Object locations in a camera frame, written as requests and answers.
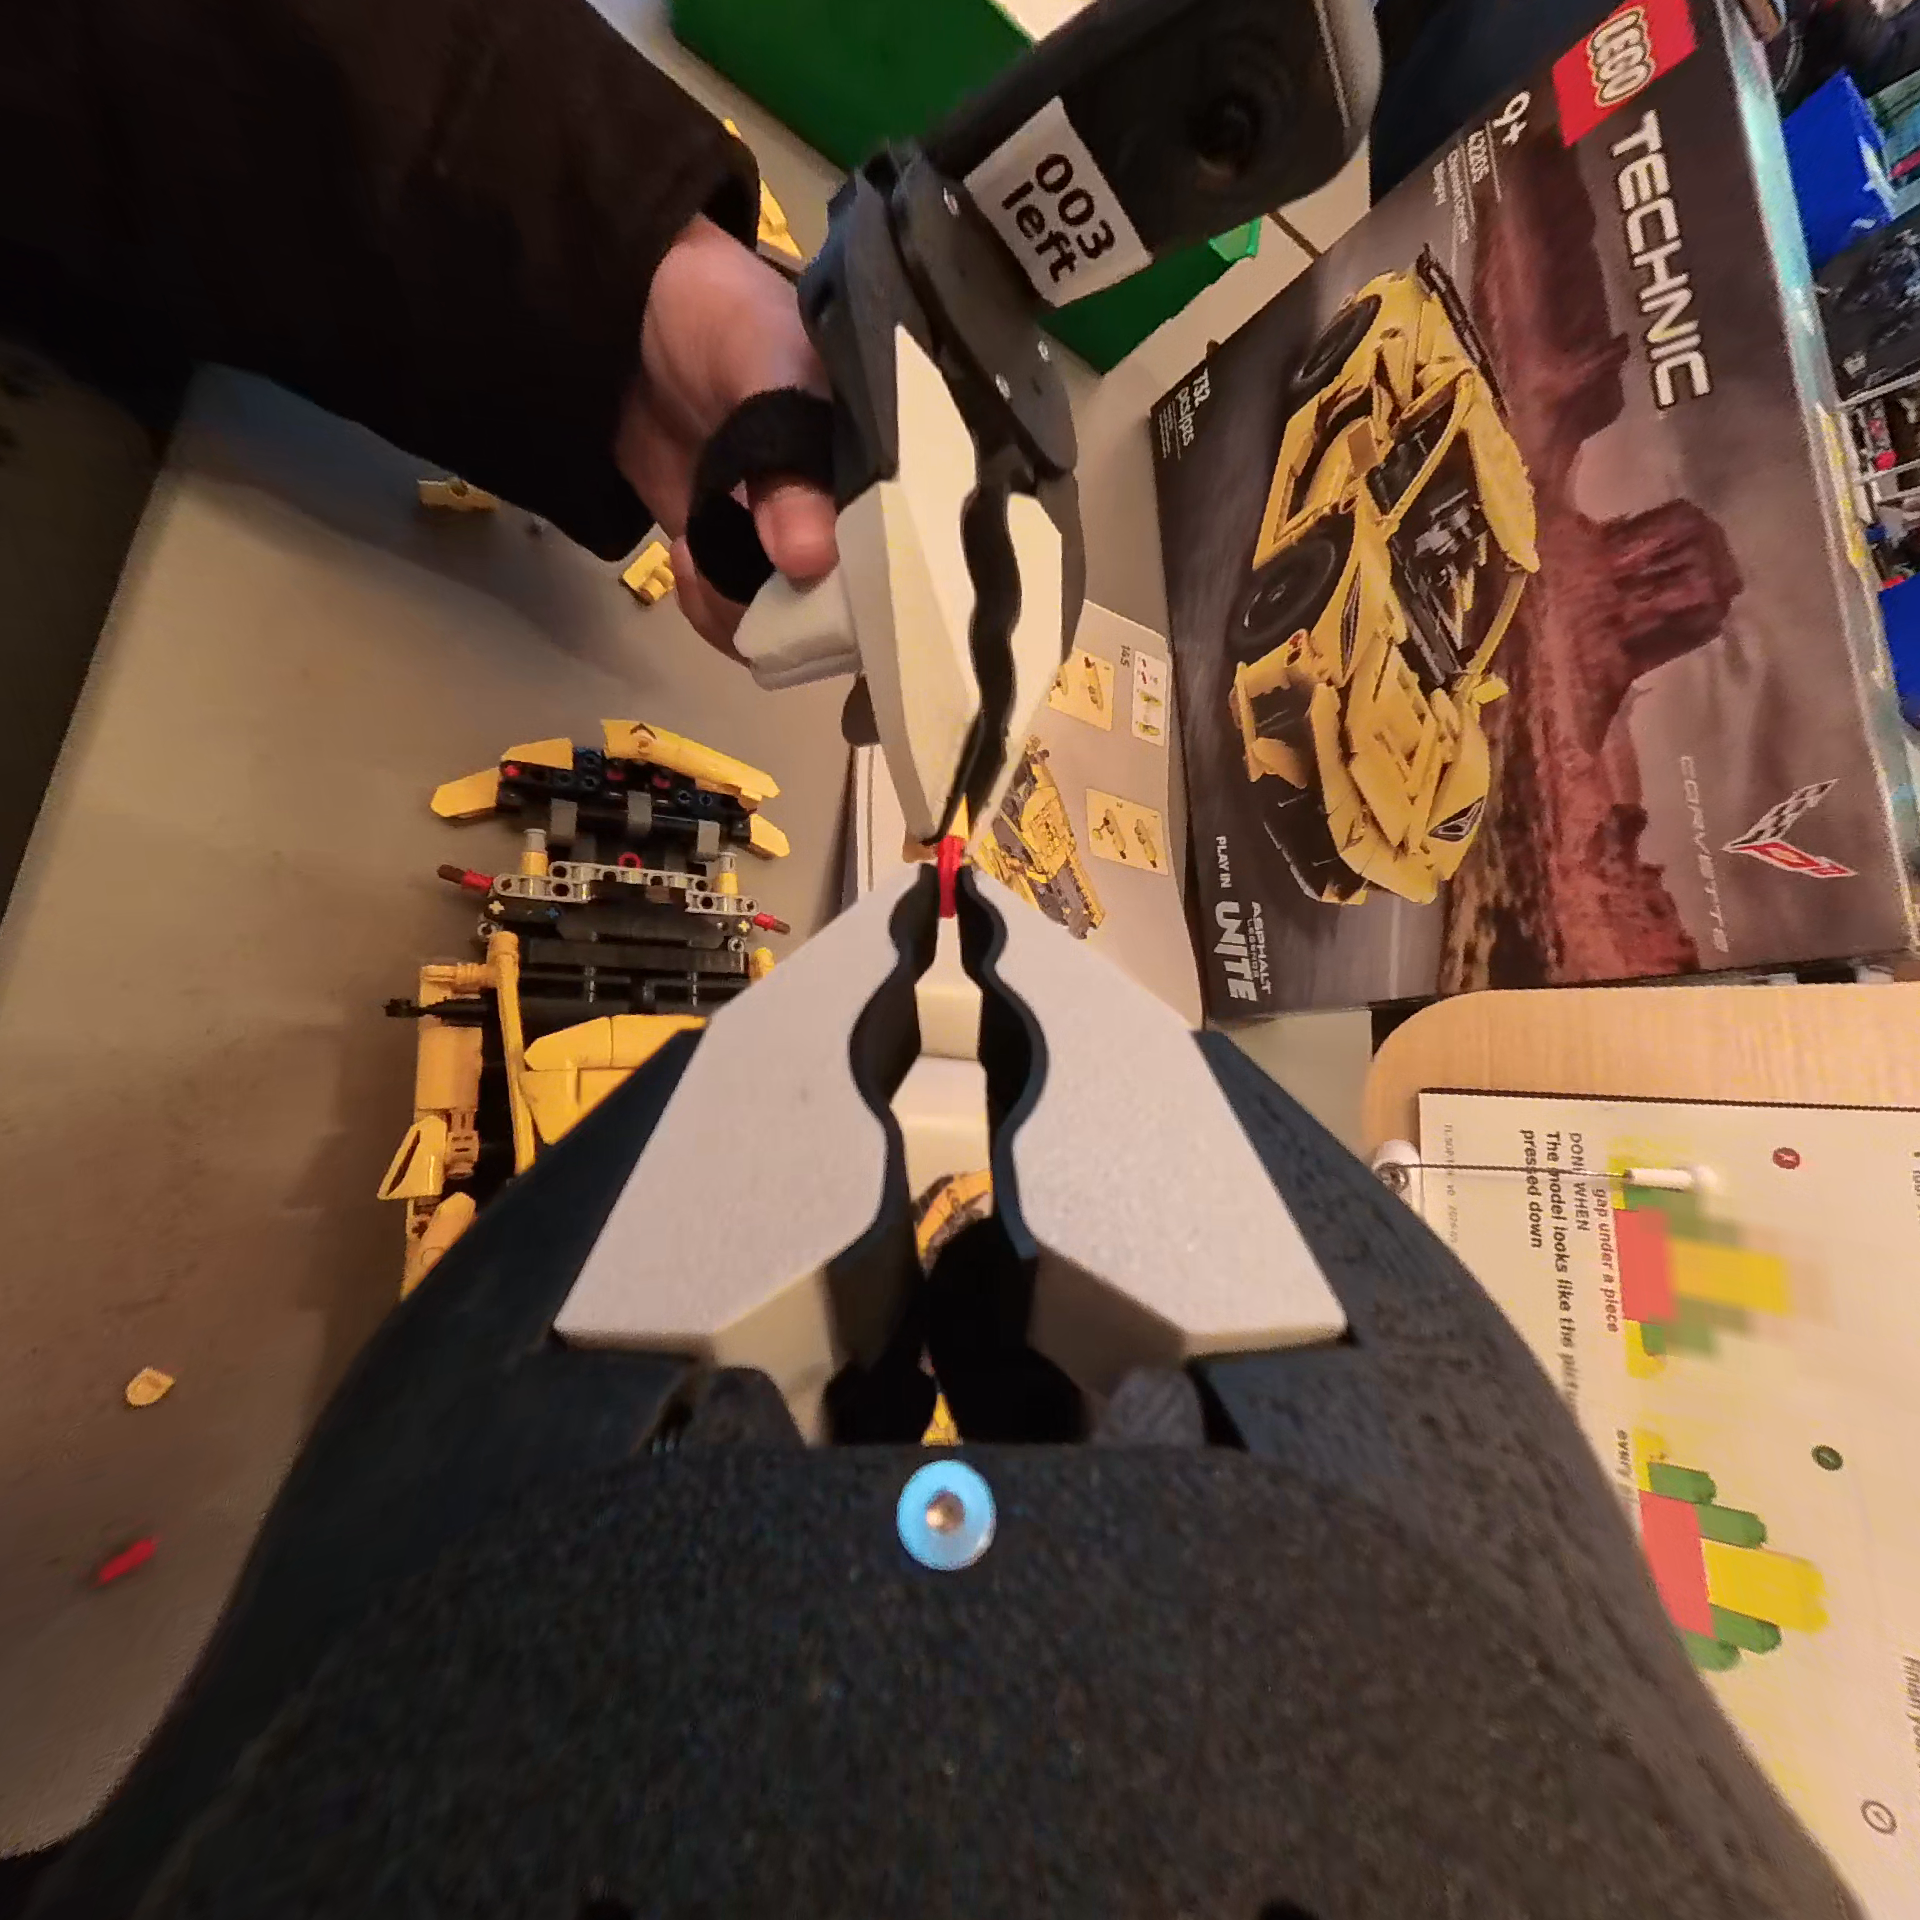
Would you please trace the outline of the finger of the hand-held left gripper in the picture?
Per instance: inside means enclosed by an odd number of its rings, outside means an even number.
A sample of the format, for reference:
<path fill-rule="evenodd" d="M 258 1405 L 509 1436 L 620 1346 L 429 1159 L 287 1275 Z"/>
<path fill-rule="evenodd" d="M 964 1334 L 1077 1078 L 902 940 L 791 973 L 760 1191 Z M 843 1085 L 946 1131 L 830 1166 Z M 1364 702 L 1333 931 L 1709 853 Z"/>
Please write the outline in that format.
<path fill-rule="evenodd" d="M 1047 484 L 1039 497 L 996 487 L 983 522 L 975 541 L 983 746 L 966 779 L 973 820 L 990 820 L 1013 787 L 1085 604 L 1085 543 L 1072 481 Z"/>
<path fill-rule="evenodd" d="M 964 541 L 978 460 L 944 373 L 904 326 L 882 367 L 896 379 L 896 468 L 836 515 L 836 551 L 902 827 L 928 845 L 964 795 L 983 714 Z"/>

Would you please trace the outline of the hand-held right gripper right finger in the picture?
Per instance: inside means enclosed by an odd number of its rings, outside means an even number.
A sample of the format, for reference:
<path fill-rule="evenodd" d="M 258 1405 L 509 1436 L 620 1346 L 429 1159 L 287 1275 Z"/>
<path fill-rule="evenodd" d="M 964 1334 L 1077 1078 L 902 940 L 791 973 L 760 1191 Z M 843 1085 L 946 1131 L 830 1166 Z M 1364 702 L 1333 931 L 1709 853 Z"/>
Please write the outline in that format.
<path fill-rule="evenodd" d="M 1144 1369 L 1336 1343 L 1346 1313 L 1202 1035 L 973 868 L 960 953 L 1024 1343 L 1102 1401 Z"/>

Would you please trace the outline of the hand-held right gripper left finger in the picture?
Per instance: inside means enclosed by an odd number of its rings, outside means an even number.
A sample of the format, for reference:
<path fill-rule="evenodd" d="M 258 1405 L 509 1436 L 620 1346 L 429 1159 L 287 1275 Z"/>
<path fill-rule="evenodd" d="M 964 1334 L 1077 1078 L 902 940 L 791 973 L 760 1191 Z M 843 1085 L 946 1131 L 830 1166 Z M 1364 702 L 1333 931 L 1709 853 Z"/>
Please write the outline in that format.
<path fill-rule="evenodd" d="M 555 1322 L 571 1346 L 767 1375 L 797 1419 L 919 1278 L 896 1092 L 939 877 L 900 866 L 698 1037 Z"/>

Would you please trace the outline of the person's left forearm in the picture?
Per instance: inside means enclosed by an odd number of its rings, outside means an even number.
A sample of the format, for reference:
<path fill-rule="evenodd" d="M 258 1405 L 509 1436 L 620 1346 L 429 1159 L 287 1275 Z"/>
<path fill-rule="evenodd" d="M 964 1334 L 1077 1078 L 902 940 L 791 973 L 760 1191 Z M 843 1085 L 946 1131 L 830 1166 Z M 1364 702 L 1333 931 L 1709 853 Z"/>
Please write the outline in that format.
<path fill-rule="evenodd" d="M 67 2 L 3 15 L 5 341 L 155 414 L 267 377 L 600 561 L 656 275 L 759 174 L 594 5 Z"/>

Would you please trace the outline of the person's left hand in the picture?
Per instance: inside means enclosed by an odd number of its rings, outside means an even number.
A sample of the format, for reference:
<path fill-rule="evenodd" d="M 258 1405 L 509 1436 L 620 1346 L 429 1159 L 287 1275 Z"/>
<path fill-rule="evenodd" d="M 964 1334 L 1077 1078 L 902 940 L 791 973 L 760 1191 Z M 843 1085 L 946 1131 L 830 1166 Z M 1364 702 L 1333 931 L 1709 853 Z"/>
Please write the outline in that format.
<path fill-rule="evenodd" d="M 640 323 L 640 361 L 614 428 L 614 465 L 669 539 L 683 617 L 723 657 L 744 609 L 715 593 L 685 541 L 700 455 L 759 394 L 830 395 L 796 289 L 704 215 L 662 254 Z"/>

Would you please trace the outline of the green plastic bin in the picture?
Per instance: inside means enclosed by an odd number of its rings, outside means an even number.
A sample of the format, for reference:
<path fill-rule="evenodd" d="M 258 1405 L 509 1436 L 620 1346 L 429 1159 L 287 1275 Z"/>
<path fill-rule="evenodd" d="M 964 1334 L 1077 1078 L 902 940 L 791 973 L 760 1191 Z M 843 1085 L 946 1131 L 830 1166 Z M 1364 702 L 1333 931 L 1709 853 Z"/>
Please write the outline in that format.
<path fill-rule="evenodd" d="M 1062 25 L 1077 2 L 669 2 L 675 36 L 815 154 L 850 172 L 951 107 Z M 1260 251 L 1260 222 L 1048 321 L 1094 373 L 1110 373 L 1230 265 Z"/>

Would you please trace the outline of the open instruction booklet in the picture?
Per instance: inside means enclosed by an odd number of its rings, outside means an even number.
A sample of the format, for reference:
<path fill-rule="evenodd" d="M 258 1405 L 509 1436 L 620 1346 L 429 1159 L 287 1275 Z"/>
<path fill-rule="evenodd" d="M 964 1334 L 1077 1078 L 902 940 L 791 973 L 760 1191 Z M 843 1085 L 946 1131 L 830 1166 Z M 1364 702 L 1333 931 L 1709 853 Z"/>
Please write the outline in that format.
<path fill-rule="evenodd" d="M 973 863 L 1188 1025 L 1202 1013 L 1179 900 L 1173 677 L 1163 636 L 1085 605 Z M 978 987 L 951 932 L 916 987 L 920 1055 L 893 1099 L 911 1199 L 990 1167 Z"/>

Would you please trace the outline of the yellow toy car model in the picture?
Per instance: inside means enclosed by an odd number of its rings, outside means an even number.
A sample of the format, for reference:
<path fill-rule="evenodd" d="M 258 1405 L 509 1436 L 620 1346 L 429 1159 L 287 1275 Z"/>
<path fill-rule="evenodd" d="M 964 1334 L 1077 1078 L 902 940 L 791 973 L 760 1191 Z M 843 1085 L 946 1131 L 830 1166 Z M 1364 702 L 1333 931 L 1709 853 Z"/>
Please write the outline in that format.
<path fill-rule="evenodd" d="M 403 1213 L 399 1297 L 503 1186 L 679 1037 L 767 979 L 789 924 L 738 860 L 789 855 L 765 805 L 574 743 L 579 771 L 517 810 L 494 868 L 438 866 L 470 908 L 466 957 L 420 962 L 383 1018 L 414 1031 L 414 1103 L 378 1183 Z"/>

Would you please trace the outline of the pile of yellow black bricks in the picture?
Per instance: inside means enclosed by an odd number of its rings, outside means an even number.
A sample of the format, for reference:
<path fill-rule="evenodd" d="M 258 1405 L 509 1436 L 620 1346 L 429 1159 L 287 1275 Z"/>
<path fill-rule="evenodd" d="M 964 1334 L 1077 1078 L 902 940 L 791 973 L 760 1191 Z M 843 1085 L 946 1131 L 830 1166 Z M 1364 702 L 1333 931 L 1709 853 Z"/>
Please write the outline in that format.
<path fill-rule="evenodd" d="M 782 277 L 796 281 L 806 265 L 796 233 L 783 215 L 776 195 L 767 183 L 759 185 L 759 223 L 754 235 L 757 254 Z M 470 487 L 453 474 L 429 474 L 415 481 L 419 510 L 435 516 L 496 515 L 499 497 Z M 667 541 L 651 535 L 620 573 L 628 595 L 651 609 L 676 589 L 676 573 Z"/>

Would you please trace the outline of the yellow panel with black pins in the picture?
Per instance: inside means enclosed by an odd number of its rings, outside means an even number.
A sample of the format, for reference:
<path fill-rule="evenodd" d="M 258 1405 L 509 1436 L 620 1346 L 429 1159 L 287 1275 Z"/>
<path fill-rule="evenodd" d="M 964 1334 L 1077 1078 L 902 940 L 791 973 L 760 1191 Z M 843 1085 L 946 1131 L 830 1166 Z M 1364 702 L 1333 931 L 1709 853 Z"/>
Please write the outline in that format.
<path fill-rule="evenodd" d="M 506 749 L 496 766 L 438 785 L 428 805 L 446 822 L 474 822 L 503 806 L 517 810 L 526 793 L 543 790 L 576 771 L 579 755 L 570 738 L 539 738 Z"/>

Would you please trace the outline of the black toy car box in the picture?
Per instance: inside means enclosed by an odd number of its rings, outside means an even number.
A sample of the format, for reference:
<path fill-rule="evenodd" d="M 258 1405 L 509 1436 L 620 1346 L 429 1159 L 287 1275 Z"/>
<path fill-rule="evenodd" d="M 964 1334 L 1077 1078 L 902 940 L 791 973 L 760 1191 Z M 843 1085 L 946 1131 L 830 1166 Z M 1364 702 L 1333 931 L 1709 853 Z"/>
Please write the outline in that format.
<path fill-rule="evenodd" d="M 1916 949 L 1740 5 L 1586 5 L 1151 414 L 1219 1025 Z"/>

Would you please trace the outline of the white printed instruction sheet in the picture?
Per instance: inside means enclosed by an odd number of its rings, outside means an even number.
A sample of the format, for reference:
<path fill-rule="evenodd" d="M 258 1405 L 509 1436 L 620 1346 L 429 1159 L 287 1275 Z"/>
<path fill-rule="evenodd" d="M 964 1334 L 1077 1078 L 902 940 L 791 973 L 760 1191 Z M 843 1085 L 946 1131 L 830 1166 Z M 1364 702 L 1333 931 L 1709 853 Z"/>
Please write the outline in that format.
<path fill-rule="evenodd" d="M 1916 1109 L 1416 1094 L 1407 1197 L 1571 1403 L 1670 1630 L 1918 1914 Z"/>

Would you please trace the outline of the blue storage crate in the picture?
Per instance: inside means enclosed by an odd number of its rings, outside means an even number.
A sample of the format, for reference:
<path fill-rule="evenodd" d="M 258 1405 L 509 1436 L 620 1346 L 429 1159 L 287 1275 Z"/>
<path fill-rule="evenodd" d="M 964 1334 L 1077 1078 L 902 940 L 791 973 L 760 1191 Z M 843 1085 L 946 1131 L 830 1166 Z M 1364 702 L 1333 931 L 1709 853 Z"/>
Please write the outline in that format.
<path fill-rule="evenodd" d="M 1846 70 L 1783 114 L 1783 145 L 1813 273 L 1892 222 L 1882 123 Z"/>

